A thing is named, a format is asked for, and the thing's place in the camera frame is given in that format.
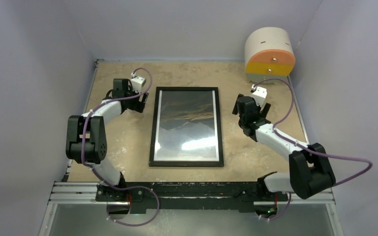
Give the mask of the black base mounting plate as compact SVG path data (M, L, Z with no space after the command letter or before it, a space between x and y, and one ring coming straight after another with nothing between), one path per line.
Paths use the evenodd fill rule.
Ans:
M247 182L126 182L120 190L97 185L95 200L109 204L130 204L132 214L148 209L237 210L263 212L275 202L287 201L287 194L266 192L257 181Z

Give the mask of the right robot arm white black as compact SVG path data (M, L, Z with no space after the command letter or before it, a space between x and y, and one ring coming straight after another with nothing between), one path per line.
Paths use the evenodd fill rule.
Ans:
M282 132L266 119L270 106L266 103L261 108L252 97L239 94L232 112L239 116L238 124L247 137L266 145L288 161L287 173L271 172L258 178L258 197L268 200L276 192L290 192L308 199L333 187L336 177L324 147L319 143L290 143L282 139Z

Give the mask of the round cream drawer cabinet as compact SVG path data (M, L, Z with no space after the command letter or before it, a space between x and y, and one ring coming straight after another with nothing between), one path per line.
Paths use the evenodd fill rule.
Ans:
M245 42L244 57L246 78L253 83L286 80L296 62L287 31L277 27L252 32Z

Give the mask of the aluminium rail frame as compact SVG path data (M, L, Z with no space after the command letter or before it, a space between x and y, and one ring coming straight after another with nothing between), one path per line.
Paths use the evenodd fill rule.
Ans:
M40 236L48 236L56 212L56 205L80 204L80 205L124 205L127 202L97 201L96 182L55 182L51 190L48 207L39 232ZM343 229L337 216L336 202L331 190L318 193L306 200L296 194L291 195L290 205L325 205L333 235L342 236Z

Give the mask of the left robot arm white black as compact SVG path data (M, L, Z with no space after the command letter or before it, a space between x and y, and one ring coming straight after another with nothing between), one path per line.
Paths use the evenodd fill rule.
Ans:
M126 110L142 113L148 93L143 92L146 79L114 79L102 102L93 110L72 115L67 121L66 156L89 168L100 184L109 187L108 195L121 201L127 195L123 174L106 157L108 152L105 126Z

